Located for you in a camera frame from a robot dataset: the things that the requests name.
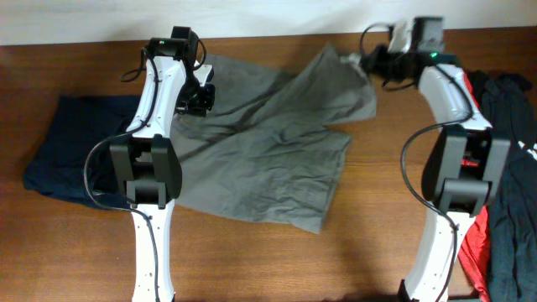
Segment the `grey shorts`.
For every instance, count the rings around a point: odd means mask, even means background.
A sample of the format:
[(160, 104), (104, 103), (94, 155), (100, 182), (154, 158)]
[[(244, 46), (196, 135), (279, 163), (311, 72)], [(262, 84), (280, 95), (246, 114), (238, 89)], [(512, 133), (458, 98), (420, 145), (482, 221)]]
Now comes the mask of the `grey shorts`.
[(334, 126), (376, 115), (359, 55), (331, 46), (298, 74), (210, 55), (216, 101), (176, 116), (180, 206), (239, 221), (321, 230), (351, 142)]

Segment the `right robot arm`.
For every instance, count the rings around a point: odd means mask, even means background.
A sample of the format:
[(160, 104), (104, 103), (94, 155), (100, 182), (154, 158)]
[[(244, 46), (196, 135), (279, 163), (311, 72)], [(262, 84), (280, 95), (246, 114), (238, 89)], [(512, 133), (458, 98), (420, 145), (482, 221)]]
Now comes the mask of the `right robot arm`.
[[(425, 206), (426, 221), (398, 299), (446, 301), (461, 244), (483, 207), (496, 197), (510, 141), (481, 114), (461, 62), (445, 52), (441, 17), (382, 26), (388, 30), (388, 44), (370, 53), (361, 49), (359, 65), (399, 90), (416, 88), (435, 119), (406, 141), (400, 155), (404, 183)], [(440, 134), (425, 164), (421, 189), (416, 190), (407, 174), (407, 153), (417, 137), (433, 130)]]

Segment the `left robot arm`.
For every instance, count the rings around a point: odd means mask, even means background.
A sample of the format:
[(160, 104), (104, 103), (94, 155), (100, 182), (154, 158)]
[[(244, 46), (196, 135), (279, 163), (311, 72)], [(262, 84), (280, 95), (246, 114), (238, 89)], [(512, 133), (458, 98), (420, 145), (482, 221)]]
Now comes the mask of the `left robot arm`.
[(182, 168), (170, 139), (176, 114), (204, 117), (213, 107), (213, 69), (196, 58), (205, 45), (188, 27), (152, 38), (143, 49), (146, 79), (127, 134), (110, 153), (120, 192), (135, 228), (133, 300), (172, 301), (170, 226), (182, 188)]

